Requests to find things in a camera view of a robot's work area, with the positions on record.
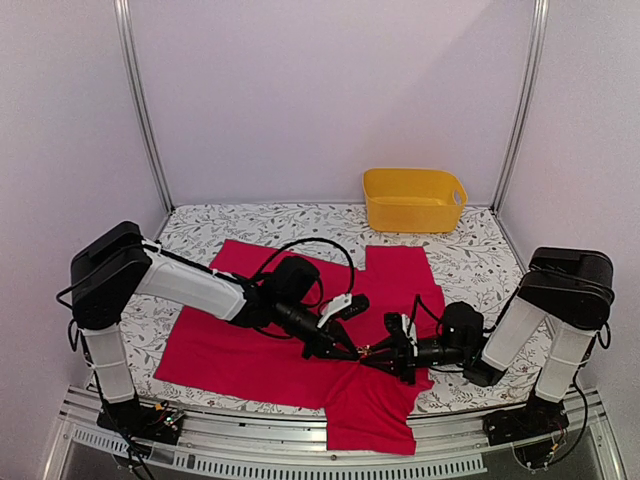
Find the gold brooch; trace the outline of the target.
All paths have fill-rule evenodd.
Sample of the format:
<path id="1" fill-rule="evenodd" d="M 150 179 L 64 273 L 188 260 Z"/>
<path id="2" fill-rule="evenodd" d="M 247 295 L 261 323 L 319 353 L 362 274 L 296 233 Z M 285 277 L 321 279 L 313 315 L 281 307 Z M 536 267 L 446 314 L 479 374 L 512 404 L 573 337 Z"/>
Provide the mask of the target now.
<path id="1" fill-rule="evenodd" d="M 369 345 L 360 346 L 357 348 L 357 351 L 361 358 L 366 358 L 371 354 L 371 348 Z"/>

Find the red t-shirt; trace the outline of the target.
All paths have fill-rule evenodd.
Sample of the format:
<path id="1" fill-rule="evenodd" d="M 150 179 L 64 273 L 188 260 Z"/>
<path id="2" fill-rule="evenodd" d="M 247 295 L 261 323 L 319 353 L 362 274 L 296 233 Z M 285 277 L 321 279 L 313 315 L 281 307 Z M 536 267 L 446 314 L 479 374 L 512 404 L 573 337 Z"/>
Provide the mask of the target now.
<path id="1" fill-rule="evenodd" d="M 346 323 L 348 335 L 358 346 L 386 337 L 384 315 L 409 313 L 416 296 L 430 310 L 415 321 L 421 336 L 434 333 L 435 319 L 445 307 L 442 289 L 420 247 L 367 247 L 354 291 L 370 301 L 364 314 Z M 244 400 L 321 409 L 331 450 L 415 453 L 407 419 L 417 396 L 433 386 L 427 373 L 419 373 L 409 386 L 357 362 L 305 360 L 302 349 L 297 339 L 270 338 L 185 307 L 154 377 Z"/>

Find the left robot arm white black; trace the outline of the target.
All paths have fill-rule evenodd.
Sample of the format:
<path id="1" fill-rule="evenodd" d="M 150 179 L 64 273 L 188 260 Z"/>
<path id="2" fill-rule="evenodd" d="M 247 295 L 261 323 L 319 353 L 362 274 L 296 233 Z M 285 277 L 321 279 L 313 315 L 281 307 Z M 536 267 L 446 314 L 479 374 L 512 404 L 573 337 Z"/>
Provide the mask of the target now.
<path id="1" fill-rule="evenodd" d="M 111 419 L 128 434 L 148 426 L 139 405 L 120 334 L 121 315 L 134 295 L 149 295 L 191 307 L 245 328 L 281 327 L 300 340 L 303 355 L 355 360 L 358 352 L 340 319 L 356 314 L 354 283 L 320 312 L 304 297 L 320 285 L 319 270 L 284 248 L 269 255 L 248 277 L 193 262 L 143 237 L 124 221 L 76 254 L 68 287 L 56 300 L 71 311 L 97 388 Z"/>

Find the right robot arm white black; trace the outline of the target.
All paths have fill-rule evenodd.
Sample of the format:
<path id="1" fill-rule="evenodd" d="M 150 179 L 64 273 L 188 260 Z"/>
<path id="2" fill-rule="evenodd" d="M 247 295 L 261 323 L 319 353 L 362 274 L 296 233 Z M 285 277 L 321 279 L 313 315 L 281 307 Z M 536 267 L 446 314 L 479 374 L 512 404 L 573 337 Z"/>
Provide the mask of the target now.
<path id="1" fill-rule="evenodd" d="M 608 324 L 613 276 L 612 260 L 600 251 L 539 247 L 492 327 L 465 302 L 447 305 L 430 337 L 419 336 L 414 314 L 387 313 L 387 338 L 361 361 L 408 384 L 420 368 L 456 364 L 470 383 L 495 386 L 538 328 L 553 322 L 552 344 L 526 404 L 487 415 L 483 426 L 507 439 L 564 429 L 564 397 Z"/>

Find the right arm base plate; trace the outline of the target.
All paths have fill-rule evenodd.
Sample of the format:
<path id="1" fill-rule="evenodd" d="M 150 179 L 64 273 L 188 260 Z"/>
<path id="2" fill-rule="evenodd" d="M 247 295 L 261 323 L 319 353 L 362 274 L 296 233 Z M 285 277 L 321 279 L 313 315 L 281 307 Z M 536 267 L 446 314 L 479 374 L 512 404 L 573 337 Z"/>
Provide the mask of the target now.
<path id="1" fill-rule="evenodd" d="M 561 432 L 568 426 L 562 401 L 549 402 L 535 394 L 522 407 L 496 410 L 482 418 L 483 432 L 491 446 Z"/>

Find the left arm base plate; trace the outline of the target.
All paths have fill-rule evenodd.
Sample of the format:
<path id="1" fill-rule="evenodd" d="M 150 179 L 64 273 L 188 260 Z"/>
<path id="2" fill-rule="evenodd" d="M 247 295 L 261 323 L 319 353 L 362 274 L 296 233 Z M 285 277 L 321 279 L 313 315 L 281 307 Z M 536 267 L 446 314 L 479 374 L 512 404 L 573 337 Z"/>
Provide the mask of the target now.
<path id="1" fill-rule="evenodd" d="M 171 408 L 167 402 L 149 406 L 134 398 L 120 403 L 104 402 L 97 425 L 129 438 L 177 445 L 184 419 L 185 412 Z"/>

